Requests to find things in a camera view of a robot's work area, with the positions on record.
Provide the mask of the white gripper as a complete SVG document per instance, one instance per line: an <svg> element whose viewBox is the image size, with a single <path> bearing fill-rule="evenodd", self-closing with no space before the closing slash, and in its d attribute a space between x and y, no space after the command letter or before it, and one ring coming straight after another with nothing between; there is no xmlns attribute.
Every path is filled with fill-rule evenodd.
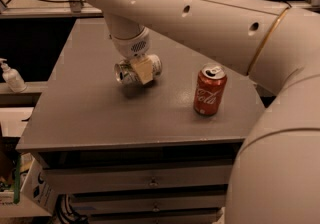
<svg viewBox="0 0 320 224"><path fill-rule="evenodd" d="M148 28L143 28L137 36L129 39L119 39L113 36L112 41L115 48L123 57L131 59L130 64L143 85L153 80L151 59L148 56L134 58L135 56L145 54L150 47Z"/></svg>

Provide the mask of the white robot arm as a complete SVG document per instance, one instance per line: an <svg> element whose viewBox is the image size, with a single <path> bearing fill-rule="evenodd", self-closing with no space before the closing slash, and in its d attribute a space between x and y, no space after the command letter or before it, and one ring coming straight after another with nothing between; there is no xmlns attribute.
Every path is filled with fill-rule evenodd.
<svg viewBox="0 0 320 224"><path fill-rule="evenodd" d="M226 224L320 224L320 16L263 0L86 0L275 95L234 162Z"/></svg>

